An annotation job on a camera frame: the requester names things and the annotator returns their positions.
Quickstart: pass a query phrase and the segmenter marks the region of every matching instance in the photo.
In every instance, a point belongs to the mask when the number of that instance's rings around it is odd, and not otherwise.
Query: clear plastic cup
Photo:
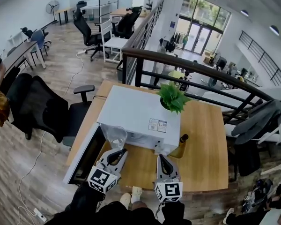
[[[120,126],[114,126],[108,129],[107,139],[112,149],[122,149],[127,139],[127,132]]]

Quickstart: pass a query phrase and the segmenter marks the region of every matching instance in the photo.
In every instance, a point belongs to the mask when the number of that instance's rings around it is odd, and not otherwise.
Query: gray jacket
[[[249,119],[238,124],[231,132],[232,136],[239,135],[235,144],[244,144],[253,139],[273,118],[281,123],[281,102],[271,100],[251,109]]]

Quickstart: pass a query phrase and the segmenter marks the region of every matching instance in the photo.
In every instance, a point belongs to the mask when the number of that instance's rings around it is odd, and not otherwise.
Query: green plant
[[[170,82],[169,85],[161,84],[161,89],[157,94],[161,97],[162,105],[177,114],[183,111],[183,106],[191,100],[184,96],[184,93],[176,88],[173,82]]]

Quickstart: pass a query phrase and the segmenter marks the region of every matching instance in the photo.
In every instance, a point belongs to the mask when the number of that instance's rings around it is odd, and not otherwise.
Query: black railing
[[[255,87],[252,87],[247,83],[242,82],[226,73],[217,71],[216,69],[212,69],[210,67],[198,63],[194,63],[189,60],[177,58],[175,56],[144,50],[146,42],[154,27],[154,24],[158,19],[158,16],[162,9],[162,5],[163,5],[163,0],[159,3],[159,5],[155,9],[153,9],[151,15],[149,15],[149,17],[147,17],[146,20],[144,20],[144,22],[142,23],[141,25],[142,27],[139,27],[139,29],[133,34],[133,36],[131,36],[129,41],[126,43],[126,46],[122,49],[123,71],[124,71],[123,83],[131,84],[133,76],[135,75],[135,84],[134,84],[135,86],[146,87],[149,89],[156,89],[156,90],[160,89],[159,86],[153,85],[151,82],[145,83],[144,81],[142,81],[143,75],[146,75],[146,76],[151,76],[154,78],[159,78],[167,81],[173,81],[176,82],[177,84],[185,84],[189,87],[195,87],[195,88],[203,89],[205,91],[210,91],[219,94],[220,96],[218,100],[212,100],[204,96],[185,93],[187,97],[228,108],[228,111],[222,113],[224,123],[225,124],[229,123],[233,125],[246,119],[248,111],[252,107],[256,106],[255,103],[259,101],[259,98],[265,101],[269,101],[273,99],[272,97],[256,89]],[[186,81],[184,79],[177,79],[175,77],[164,75],[164,74],[158,74],[153,71],[152,72],[144,71],[143,64],[145,60],[170,65],[172,66],[173,70],[174,69],[177,70],[180,68],[184,70],[189,70],[190,72],[192,72],[192,75],[194,75],[194,73],[205,75],[210,78],[214,78],[218,81],[222,81],[230,85],[230,87],[240,88],[248,92],[249,94],[247,95],[247,97],[237,97],[227,92],[223,92],[219,88],[216,88],[215,86],[212,87],[212,86],[203,85],[191,81]],[[237,102],[229,103],[229,104],[223,103],[221,96],[231,98],[232,101],[237,101]]]
[[[144,21],[134,31],[125,47],[144,49],[163,9],[163,0],[147,15]],[[136,59],[128,58],[123,53],[123,83],[131,84],[136,69]]]
[[[248,50],[257,58],[258,63],[262,65],[264,70],[270,76],[274,85],[281,86],[281,70],[271,57],[244,31],[239,40],[248,48]]]

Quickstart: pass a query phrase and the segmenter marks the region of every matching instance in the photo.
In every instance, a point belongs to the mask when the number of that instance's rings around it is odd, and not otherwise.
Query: white sneaker
[[[226,223],[226,220],[227,220],[227,217],[228,217],[230,214],[234,214],[234,208],[230,208],[230,209],[228,210],[228,212],[227,212],[227,214],[226,214],[226,217],[225,217],[224,220],[223,220],[223,223],[224,223],[224,224],[227,224],[227,223]]]
[[[124,193],[124,194],[121,196],[120,203],[123,204],[126,209],[128,209],[129,204],[130,204],[130,200],[131,200],[131,195],[130,195],[130,193]]]
[[[141,187],[133,187],[132,188],[132,196],[131,196],[131,204],[134,202],[141,200],[142,188]]]

